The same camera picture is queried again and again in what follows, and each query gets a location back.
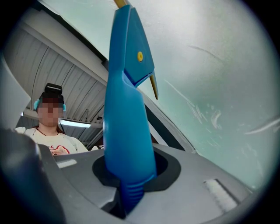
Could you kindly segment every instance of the white ceiling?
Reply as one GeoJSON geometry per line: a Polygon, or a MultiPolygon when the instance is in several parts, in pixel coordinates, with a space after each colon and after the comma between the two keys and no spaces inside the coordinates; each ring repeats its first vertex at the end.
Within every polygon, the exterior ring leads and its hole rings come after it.
{"type": "MultiPolygon", "coordinates": [[[[14,77],[31,97],[28,109],[33,109],[45,85],[53,83],[63,88],[67,119],[103,123],[105,86],[25,30],[15,29],[4,49],[4,57],[14,77]]],[[[17,126],[31,128],[35,123],[38,122],[21,117],[17,126]]],[[[87,145],[102,128],[64,126],[64,130],[87,145]]]]}

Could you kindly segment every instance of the black cap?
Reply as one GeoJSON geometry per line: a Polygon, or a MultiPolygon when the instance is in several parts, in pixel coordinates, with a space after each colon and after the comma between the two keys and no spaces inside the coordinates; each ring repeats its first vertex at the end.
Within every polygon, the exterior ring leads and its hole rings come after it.
{"type": "Polygon", "coordinates": [[[44,98],[57,98],[58,103],[64,104],[64,99],[62,96],[62,87],[59,85],[48,83],[45,86],[45,91],[41,94],[39,99],[44,98]]]}

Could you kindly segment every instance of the glass windshield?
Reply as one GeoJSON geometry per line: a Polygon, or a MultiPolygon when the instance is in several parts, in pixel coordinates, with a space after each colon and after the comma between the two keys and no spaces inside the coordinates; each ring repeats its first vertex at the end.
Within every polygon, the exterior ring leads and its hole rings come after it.
{"type": "MultiPolygon", "coordinates": [[[[44,0],[107,59],[113,0],[44,0]]],[[[278,156],[279,61],[266,31],[239,1],[136,1],[159,99],[140,89],[205,158],[249,188],[278,156]]]]}

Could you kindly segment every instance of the blue handle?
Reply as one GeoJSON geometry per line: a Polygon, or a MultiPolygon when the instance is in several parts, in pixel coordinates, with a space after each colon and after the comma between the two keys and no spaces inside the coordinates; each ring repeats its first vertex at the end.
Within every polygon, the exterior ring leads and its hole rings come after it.
{"type": "Polygon", "coordinates": [[[145,182],[156,177],[151,134],[136,86],[154,74],[154,63],[139,16],[130,5],[115,12],[106,88],[103,140],[107,169],[121,181],[121,197],[130,212],[143,196],[145,182]],[[138,52],[143,59],[139,61],[138,52]]]}

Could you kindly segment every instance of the person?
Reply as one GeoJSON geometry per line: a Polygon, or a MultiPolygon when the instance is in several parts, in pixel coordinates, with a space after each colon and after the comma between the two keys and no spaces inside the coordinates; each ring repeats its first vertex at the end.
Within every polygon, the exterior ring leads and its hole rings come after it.
{"type": "Polygon", "coordinates": [[[48,83],[45,91],[34,103],[39,125],[31,129],[18,127],[18,133],[31,137],[37,144],[49,147],[52,155],[88,152],[76,138],[67,136],[58,126],[59,118],[66,111],[61,86],[48,83]]]}

